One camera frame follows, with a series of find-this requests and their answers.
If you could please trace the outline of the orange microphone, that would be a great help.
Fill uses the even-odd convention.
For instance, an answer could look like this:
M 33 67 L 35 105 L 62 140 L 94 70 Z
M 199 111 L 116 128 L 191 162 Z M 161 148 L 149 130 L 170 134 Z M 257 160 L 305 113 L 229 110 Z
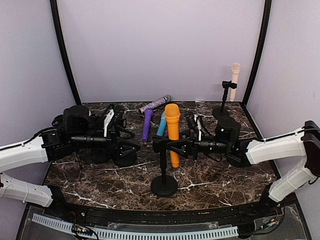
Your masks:
M 165 106 L 164 117 L 167 123 L 168 138 L 173 141 L 180 139 L 179 122 L 180 122 L 180 109 L 175 103 L 170 103 Z M 170 151 L 170 161 L 173 168 L 178 168 L 180 165 L 180 156 Z

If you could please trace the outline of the black stand holding blue microphone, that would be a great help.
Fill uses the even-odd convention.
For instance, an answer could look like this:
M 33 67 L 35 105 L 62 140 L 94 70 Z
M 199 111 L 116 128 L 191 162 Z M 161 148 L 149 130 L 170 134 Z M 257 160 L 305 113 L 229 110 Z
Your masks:
M 127 122 L 127 119 L 124 118 L 124 119 L 121 119 L 117 125 L 120 125 L 120 126 L 126 128 L 126 122 Z M 120 168 L 130 167 L 130 166 L 132 166 L 132 165 L 136 162 L 137 158 L 136 158 L 136 159 L 127 158 L 127 157 L 121 158 L 121 159 L 116 158 L 116 150 L 117 150 L 118 140 L 124 140 L 124 139 L 122 139 L 122 138 L 120 138 L 120 137 L 119 137 L 118 139 L 116 139 L 115 157 L 114 157 L 114 159 L 113 159 L 113 162 L 114 162 L 115 165 L 117 165 L 117 166 L 120 167 Z

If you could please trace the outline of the black stand holding orange microphone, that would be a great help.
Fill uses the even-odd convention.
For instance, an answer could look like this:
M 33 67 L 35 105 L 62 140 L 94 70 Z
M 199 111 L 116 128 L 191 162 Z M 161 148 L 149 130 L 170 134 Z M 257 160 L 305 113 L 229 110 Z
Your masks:
M 182 140 L 190 141 L 190 138 L 187 137 Z M 173 176 L 167 175 L 167 151 L 170 151 L 167 149 L 167 143 L 170 141 L 173 140 L 170 140 L 168 137 L 154 136 L 152 138 L 153 151 L 158 153 L 160 158 L 161 175 L 152 180 L 150 187 L 152 193 L 159 197 L 172 196 L 178 190 L 177 180 Z

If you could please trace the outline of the purple microphone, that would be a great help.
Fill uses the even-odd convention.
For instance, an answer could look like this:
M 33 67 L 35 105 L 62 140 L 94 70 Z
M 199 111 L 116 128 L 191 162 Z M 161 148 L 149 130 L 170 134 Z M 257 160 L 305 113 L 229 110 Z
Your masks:
M 150 124 L 153 117 L 153 110 L 147 108 L 144 112 L 144 125 L 142 131 L 142 142 L 146 145 L 149 138 Z

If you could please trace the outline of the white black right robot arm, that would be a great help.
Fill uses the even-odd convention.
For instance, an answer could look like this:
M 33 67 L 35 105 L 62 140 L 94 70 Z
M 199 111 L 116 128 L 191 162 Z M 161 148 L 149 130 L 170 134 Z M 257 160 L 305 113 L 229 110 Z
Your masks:
M 214 136 L 201 134 L 201 123 L 189 121 L 193 129 L 180 140 L 171 140 L 167 149 L 184 158 L 196 158 L 199 153 L 224 155 L 237 168 L 250 167 L 270 160 L 301 157 L 299 163 L 283 177 L 268 185 L 255 213 L 266 217 L 286 196 L 306 183 L 313 184 L 320 177 L 320 128 L 312 120 L 292 132 L 271 138 L 240 140 L 241 125 L 228 116 L 217 121 Z

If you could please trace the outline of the light blue microphone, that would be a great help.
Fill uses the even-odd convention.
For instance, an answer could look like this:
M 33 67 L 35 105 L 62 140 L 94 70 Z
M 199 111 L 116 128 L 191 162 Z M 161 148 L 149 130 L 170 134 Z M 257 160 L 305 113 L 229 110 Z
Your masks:
M 165 133 L 166 126 L 167 126 L 167 121 L 165 118 L 165 112 L 163 112 L 161 115 L 161 118 L 160 118 L 160 123 L 159 123 L 159 127 L 157 129 L 156 135 L 159 137 L 162 137 Z

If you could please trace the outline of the cream white microphone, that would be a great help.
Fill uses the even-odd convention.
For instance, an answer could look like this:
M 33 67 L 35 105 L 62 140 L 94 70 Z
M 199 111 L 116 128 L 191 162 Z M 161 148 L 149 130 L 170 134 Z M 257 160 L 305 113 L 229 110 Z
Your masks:
M 241 65 L 238 62 L 234 62 L 231 67 L 231 73 L 232 73 L 231 82 L 232 83 L 234 83 L 234 84 L 238 83 L 240 71 L 241 71 Z M 231 102 L 235 101 L 236 92 L 237 92 L 236 88 L 230 90 L 230 99 L 229 100 Z

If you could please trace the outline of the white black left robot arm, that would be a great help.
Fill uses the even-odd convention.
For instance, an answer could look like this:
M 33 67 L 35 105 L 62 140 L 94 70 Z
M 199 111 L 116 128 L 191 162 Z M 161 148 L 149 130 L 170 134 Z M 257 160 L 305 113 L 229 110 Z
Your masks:
M 126 129 L 124 112 L 120 105 L 110 104 L 97 115 L 84 105 L 74 105 L 30 139 L 3 146 L 0 149 L 0 196 L 50 207 L 58 217 L 67 218 L 71 208 L 59 187 L 32 184 L 5 172 L 57 161 L 79 150 L 90 150 L 97 164 L 112 160 L 121 168 L 133 165 L 141 147 L 131 141 L 135 134 Z

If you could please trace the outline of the black stand holding purple microphone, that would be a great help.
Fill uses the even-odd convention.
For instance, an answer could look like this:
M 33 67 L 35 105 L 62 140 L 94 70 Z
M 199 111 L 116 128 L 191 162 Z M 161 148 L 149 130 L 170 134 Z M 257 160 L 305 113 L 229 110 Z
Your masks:
M 89 154 L 90 159 L 95 164 L 103 164 L 112 159 L 112 155 L 106 150 L 92 149 Z

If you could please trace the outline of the rhinestone silver-head microphone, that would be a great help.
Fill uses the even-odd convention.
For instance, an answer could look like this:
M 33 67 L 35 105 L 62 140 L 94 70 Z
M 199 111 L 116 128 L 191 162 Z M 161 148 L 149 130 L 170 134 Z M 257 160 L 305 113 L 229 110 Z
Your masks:
M 160 107 L 164 104 L 169 103 L 172 100 L 172 96 L 169 94 L 164 95 L 163 97 L 160 97 L 151 103 L 148 103 L 147 105 L 141 107 L 138 109 L 140 114 L 143 114 L 147 109 L 156 109 L 157 107 Z

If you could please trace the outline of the black stand holding white microphone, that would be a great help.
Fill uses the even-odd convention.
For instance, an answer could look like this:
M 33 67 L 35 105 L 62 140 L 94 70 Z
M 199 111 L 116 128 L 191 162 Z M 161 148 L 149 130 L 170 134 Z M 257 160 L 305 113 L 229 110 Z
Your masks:
M 225 104 L 227 101 L 229 88 L 236 89 L 237 84 L 230 81 L 222 81 L 222 87 L 223 87 L 223 96 L 222 96 L 222 102 L 220 107 L 213 107 L 212 108 L 212 116 L 218 119 L 221 116 L 229 116 L 228 111 L 225 109 Z

